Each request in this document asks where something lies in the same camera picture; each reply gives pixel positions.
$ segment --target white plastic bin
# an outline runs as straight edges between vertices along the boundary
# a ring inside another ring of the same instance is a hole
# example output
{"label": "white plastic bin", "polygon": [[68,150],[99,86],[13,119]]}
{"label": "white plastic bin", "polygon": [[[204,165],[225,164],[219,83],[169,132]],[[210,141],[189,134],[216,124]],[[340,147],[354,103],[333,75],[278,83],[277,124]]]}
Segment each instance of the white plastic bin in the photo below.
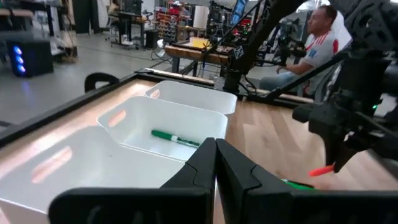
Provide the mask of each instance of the white plastic bin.
{"label": "white plastic bin", "polygon": [[[62,164],[54,169],[57,162]],[[0,179],[0,208],[11,224],[44,224],[51,201],[66,190],[159,188],[183,165],[184,162],[168,157],[122,147],[102,127],[90,127],[72,134]],[[38,180],[40,174],[36,171],[39,168],[43,173],[44,167],[55,171]]]}
{"label": "white plastic bin", "polygon": [[123,145],[187,161],[196,148],[155,137],[151,131],[202,143],[208,137],[225,138],[228,119],[218,112],[136,96],[102,115],[98,122]]}
{"label": "white plastic bin", "polygon": [[162,81],[146,92],[146,96],[183,105],[216,111],[229,117],[235,112],[234,94],[173,81]]}

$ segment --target white cylinder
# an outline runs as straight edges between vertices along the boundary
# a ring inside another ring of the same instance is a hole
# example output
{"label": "white cylinder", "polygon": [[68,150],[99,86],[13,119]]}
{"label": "white cylinder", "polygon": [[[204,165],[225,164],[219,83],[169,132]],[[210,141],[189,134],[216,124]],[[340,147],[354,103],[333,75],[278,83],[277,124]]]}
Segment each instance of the white cylinder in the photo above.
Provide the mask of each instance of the white cylinder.
{"label": "white cylinder", "polygon": [[209,8],[207,6],[195,6],[194,28],[206,29]]}

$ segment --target orange object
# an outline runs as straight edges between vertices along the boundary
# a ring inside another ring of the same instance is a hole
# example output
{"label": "orange object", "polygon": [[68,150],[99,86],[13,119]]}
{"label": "orange object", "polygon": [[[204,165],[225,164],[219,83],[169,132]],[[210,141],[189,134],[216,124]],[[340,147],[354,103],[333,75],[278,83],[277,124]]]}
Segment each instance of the orange object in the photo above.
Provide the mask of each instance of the orange object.
{"label": "orange object", "polygon": [[330,165],[330,166],[325,166],[325,167],[322,167],[319,169],[311,170],[308,174],[311,177],[318,177],[320,175],[333,172],[334,169],[335,169],[335,165]]}

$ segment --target blue light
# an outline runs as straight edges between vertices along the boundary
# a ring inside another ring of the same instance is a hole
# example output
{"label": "blue light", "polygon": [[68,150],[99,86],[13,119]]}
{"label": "blue light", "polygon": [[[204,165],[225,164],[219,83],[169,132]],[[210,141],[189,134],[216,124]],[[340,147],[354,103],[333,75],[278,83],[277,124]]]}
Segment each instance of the blue light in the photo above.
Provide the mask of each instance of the blue light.
{"label": "blue light", "polygon": [[15,52],[15,54],[18,54],[18,55],[22,54],[22,51],[21,51],[21,49],[18,46],[14,47],[14,52]]}
{"label": "blue light", "polygon": [[26,69],[23,65],[18,65],[18,70],[22,73],[26,72]]}
{"label": "blue light", "polygon": [[22,59],[21,56],[17,56],[17,57],[16,57],[16,60],[17,60],[17,62],[20,63],[20,64],[23,64],[23,63],[24,63],[24,59]]}

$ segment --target green marker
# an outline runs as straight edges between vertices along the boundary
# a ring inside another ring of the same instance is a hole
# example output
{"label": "green marker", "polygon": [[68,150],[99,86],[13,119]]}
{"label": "green marker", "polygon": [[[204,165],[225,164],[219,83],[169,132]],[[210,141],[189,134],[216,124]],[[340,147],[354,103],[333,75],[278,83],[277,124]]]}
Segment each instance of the green marker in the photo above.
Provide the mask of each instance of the green marker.
{"label": "green marker", "polygon": [[152,130],[152,135],[156,136],[158,138],[166,139],[172,142],[176,142],[179,144],[183,144],[186,146],[191,146],[198,148],[200,146],[200,143],[194,142],[194,141],[189,141],[187,139],[180,138],[178,136],[175,136],[173,134],[165,133],[163,131],[158,131],[158,130]]}
{"label": "green marker", "polygon": [[293,182],[290,182],[288,180],[282,180],[283,182],[285,182],[286,184],[289,184],[291,187],[293,187],[296,190],[314,190],[312,187],[308,187],[305,185],[301,185],[301,184],[296,184]]}

